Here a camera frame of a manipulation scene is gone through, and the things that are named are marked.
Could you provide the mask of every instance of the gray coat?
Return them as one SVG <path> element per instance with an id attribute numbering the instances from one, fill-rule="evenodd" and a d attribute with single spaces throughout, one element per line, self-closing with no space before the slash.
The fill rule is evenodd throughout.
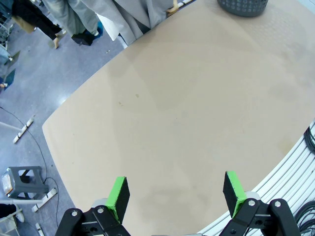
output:
<path id="1" fill-rule="evenodd" d="M 88 8 L 115 23 L 126 44 L 143 35 L 137 21 L 152 29 L 166 19 L 173 0 L 81 0 Z"/>
<path id="2" fill-rule="evenodd" d="M 12 5 L 14 0 L 0 0 L 0 12 L 8 19 L 12 16 Z"/>

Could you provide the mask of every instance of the gray stool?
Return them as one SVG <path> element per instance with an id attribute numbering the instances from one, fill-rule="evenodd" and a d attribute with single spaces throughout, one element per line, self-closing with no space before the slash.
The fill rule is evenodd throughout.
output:
<path id="1" fill-rule="evenodd" d="M 29 171 L 33 171 L 34 176 L 27 176 Z M 10 198 L 15 199 L 38 199 L 41 195 L 49 192 L 49 187 L 43 184 L 40 177 L 40 166 L 8 167 L 5 174 L 9 174 L 12 190 L 7 194 Z"/>

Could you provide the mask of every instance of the white shoe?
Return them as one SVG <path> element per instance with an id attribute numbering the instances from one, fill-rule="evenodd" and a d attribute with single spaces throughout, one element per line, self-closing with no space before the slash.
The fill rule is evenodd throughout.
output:
<path id="1" fill-rule="evenodd" d="M 20 208 L 18 207 L 18 205 L 14 204 L 16 207 L 16 210 L 19 210 Z M 21 222 L 24 222 L 24 215 L 22 214 L 22 212 L 20 211 L 19 213 L 15 214 L 15 217 Z"/>

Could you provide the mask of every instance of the gray basket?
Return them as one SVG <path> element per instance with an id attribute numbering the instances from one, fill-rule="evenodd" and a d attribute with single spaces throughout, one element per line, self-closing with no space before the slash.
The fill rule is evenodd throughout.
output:
<path id="1" fill-rule="evenodd" d="M 218 0 L 226 11 L 245 17 L 259 16 L 266 8 L 268 0 Z"/>

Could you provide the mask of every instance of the white slatted panel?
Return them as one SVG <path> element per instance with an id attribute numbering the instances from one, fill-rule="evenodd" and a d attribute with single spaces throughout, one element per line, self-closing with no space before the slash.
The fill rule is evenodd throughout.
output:
<path id="1" fill-rule="evenodd" d="M 311 128 L 315 134 L 314 122 Z M 315 200 L 314 170 L 315 156 L 306 147 L 302 136 L 278 166 L 253 191 L 257 192 L 265 203 L 276 198 L 285 199 L 295 215 L 304 203 Z M 218 236 L 230 219 L 229 212 L 226 212 L 199 233 L 205 236 Z M 262 234 L 260 230 L 250 230 L 247 235 Z"/>

